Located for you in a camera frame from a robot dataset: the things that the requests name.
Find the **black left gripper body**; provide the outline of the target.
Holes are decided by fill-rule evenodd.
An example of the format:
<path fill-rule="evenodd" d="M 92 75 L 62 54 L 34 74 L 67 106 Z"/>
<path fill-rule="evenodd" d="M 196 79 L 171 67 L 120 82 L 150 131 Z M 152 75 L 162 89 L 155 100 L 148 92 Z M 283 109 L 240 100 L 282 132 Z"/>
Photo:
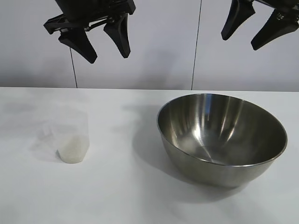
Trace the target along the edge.
<path fill-rule="evenodd" d="M 45 22 L 49 34 L 71 28 L 90 31 L 123 15 L 132 15 L 136 9 L 132 0 L 57 0 L 56 3 L 63 13 Z"/>

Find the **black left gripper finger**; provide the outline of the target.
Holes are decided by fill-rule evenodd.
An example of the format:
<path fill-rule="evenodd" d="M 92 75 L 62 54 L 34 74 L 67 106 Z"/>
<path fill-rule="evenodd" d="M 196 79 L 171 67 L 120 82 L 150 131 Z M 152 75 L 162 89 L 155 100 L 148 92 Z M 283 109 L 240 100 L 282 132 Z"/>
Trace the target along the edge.
<path fill-rule="evenodd" d="M 123 58 L 128 58 L 131 52 L 128 40 L 128 14 L 114 18 L 113 22 L 104 26 L 104 31 L 113 40 Z"/>
<path fill-rule="evenodd" d="M 89 63 L 94 63 L 96 61 L 96 51 L 83 29 L 71 29 L 62 32 L 58 40 L 62 44 L 78 52 Z"/>

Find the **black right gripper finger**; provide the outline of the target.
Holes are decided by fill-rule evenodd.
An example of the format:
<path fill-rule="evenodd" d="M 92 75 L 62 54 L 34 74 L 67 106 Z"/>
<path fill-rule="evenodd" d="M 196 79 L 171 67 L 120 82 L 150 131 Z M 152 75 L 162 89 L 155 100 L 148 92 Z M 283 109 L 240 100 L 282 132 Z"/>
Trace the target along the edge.
<path fill-rule="evenodd" d="M 252 0 L 232 0 L 227 20 L 221 31 L 222 39 L 228 40 L 254 14 L 255 10 Z"/>
<path fill-rule="evenodd" d="M 295 32 L 299 28 L 298 21 L 299 16 L 297 14 L 274 10 L 268 21 L 252 39 L 253 49 L 260 49 L 283 35 Z"/>

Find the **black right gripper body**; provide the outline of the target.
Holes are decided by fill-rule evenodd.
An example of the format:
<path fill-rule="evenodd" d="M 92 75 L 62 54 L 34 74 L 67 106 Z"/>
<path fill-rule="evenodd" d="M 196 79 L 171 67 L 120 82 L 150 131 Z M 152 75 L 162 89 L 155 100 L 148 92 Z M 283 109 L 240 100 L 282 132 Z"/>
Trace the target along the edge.
<path fill-rule="evenodd" d="M 299 20 L 299 0 L 257 0 L 274 9 L 278 20 L 290 18 Z"/>

